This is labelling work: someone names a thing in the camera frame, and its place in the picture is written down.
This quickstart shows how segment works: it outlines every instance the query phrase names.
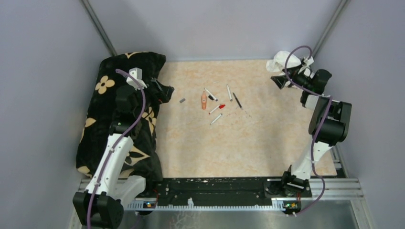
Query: metal floor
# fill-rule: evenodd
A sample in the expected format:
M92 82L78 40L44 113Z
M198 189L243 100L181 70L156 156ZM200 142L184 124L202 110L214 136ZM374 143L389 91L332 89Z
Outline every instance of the metal floor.
M358 229L349 200L321 201L305 214L286 217L279 211L126 212L120 229Z

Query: pen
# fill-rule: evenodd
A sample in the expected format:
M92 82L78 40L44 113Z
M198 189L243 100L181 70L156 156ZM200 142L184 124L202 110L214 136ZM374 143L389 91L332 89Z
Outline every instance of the pen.
M211 122L210 125L214 124L214 123L216 122L216 120L218 120L221 116L222 116L222 114L219 114L218 117L216 117L216 118L214 119L214 121Z
M234 94L234 97L236 99L236 102L238 103L239 107L241 108L241 110L243 110L242 105L240 105L240 102L238 100L238 97L236 97L235 93L232 92L232 94Z
M218 99L217 99L208 89L206 89L206 88L204 88L204 89L206 90L206 92L207 92L210 96L212 96L212 97L214 98L215 101L218 101Z
M210 111L208 114L210 115L210 114L212 114L216 109L218 109L219 108L219 106L220 106L220 104L218 105L218 106L216 106L212 111Z
M228 85L226 85L226 88L228 89L228 96L229 96L229 99L230 99L231 102L232 102L231 89L229 89L229 86L228 86Z

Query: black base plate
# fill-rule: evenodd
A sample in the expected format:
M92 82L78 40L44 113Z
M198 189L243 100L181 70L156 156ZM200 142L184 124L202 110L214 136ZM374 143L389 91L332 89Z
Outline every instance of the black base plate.
M192 198L195 206L270 206L271 198L285 197L283 192L272 193L269 187L281 186L280 177L215 177L165 178L156 184L159 206L186 206ZM311 192L301 197L311 197ZM138 197L155 198L148 190Z

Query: orange object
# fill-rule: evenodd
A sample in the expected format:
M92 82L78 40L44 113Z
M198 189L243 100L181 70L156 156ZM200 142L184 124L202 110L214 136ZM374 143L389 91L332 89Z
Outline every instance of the orange object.
M203 110L205 110L207 108L207 95L205 94L205 91L202 92L202 96L201 96L201 108Z

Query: metal frame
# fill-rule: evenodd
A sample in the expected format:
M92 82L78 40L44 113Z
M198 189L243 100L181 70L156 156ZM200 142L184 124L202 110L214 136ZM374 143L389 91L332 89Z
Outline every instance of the metal frame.
M100 20L98 19L96 13L94 12L89 0L80 0L80 1L83 4L83 7L86 9L86 12L87 12L88 16L90 17L90 20L92 21L95 28L97 29L101 40L103 41L104 45L108 49L108 52L111 54L111 56L116 56L117 51L115 50L114 45L112 44L111 40L108 38L108 35L107 35L106 31L104 30L103 25L101 24ZM331 31L335 27L339 17L341 16L342 12L346 9L346 7L350 1L351 0L341 0L340 1L334 14L330 18L328 25L324 29L322 35L320 36L318 42L315 45L315 48L313 49L312 56L314 58L319 53L319 51L322 48L322 46L324 45L326 39L329 37Z
M268 179L268 181L278 181L280 179ZM83 179L79 191L84 191L90 179ZM124 183L124 180L119 180L117 188ZM301 200L314 200L316 199L322 190L322 181L320 179L311 179L309 181L312 197L301 198ZM357 221L359 229L374 229L375 224L372 220L370 212L368 211L364 194L360 186L359 180L356 178L326 178L325 179L326 190L322 197L322 201L336 202L337 200L349 200L352 204L354 217ZM280 211L283 210L283 201L295 201L296 198L272 198L272 206L248 206L248 207L204 207L194 206L193 203L189 203L186 206L162 206L153 209L147 209L144 207L144 203L154 203L155 198L136 198L131 204L126 207L126 210L130 211ZM73 209L69 229L80 229L81 224Z
M345 163L341 156L341 150L339 144L330 150L330 155L332 156L333 164L335 165L336 174L338 178L348 178L348 173L346 170Z
M101 40L103 41L104 45L106 46L108 52L111 56L116 56L117 51L115 50L113 44L111 43L110 39L107 36L106 31L103 28L100 20L98 19L96 13L94 12L93 8L91 7L88 0L80 0L83 7L85 8L88 16L90 17L91 22L94 24L95 28L97 29L98 34L100 35Z

